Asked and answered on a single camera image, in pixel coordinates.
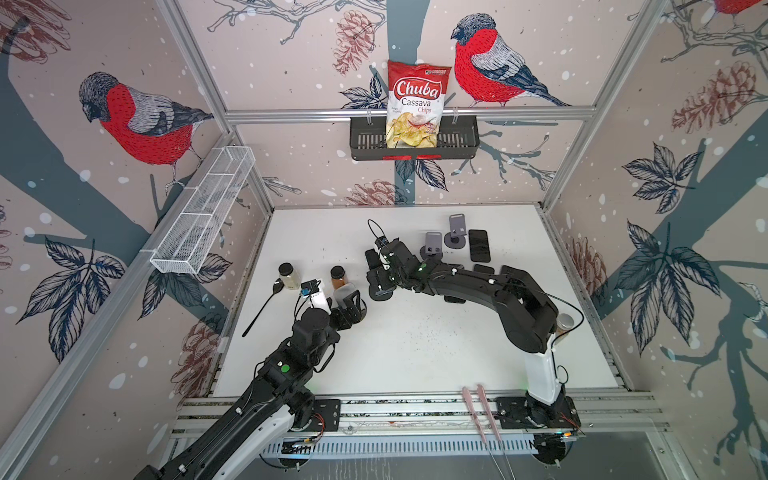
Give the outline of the grey phone stand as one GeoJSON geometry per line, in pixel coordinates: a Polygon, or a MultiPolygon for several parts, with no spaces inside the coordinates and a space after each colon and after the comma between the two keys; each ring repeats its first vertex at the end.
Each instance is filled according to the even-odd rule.
{"type": "Polygon", "coordinates": [[[443,258],[443,235],[437,231],[429,231],[425,234],[424,245],[420,248],[420,256],[423,260],[441,261],[443,258]]]}
{"type": "Polygon", "coordinates": [[[464,214],[449,216],[449,231],[444,235],[444,245],[449,249],[460,250],[467,243],[466,218],[464,214]]]}

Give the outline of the black phone stand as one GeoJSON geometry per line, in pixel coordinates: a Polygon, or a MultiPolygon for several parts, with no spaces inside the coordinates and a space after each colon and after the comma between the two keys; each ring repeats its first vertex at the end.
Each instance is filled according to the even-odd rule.
{"type": "Polygon", "coordinates": [[[370,284],[379,285],[381,283],[381,274],[385,273],[380,256],[375,249],[365,251],[365,258],[368,265],[366,279],[370,284]]]}

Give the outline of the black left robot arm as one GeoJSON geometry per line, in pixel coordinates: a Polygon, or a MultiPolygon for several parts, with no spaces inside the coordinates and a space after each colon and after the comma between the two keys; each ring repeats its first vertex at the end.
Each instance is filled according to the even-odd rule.
{"type": "Polygon", "coordinates": [[[272,442],[311,423],[314,394],[306,384],[333,359],[339,332],[362,321],[367,306],[357,290],[333,308],[311,307],[291,336],[255,368],[234,404],[190,447],[164,466],[145,466],[138,479],[235,479],[272,442]]]}

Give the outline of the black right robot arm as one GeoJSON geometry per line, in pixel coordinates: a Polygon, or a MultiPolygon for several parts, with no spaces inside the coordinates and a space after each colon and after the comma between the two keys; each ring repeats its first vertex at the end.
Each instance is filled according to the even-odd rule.
{"type": "Polygon", "coordinates": [[[398,238],[381,236],[365,252],[374,298],[396,289],[478,304],[494,311],[506,338],[526,354],[526,396],[543,407],[563,397],[553,347],[560,315],[550,296],[526,271],[504,265],[498,273],[468,270],[436,257],[418,258],[398,238]]]}

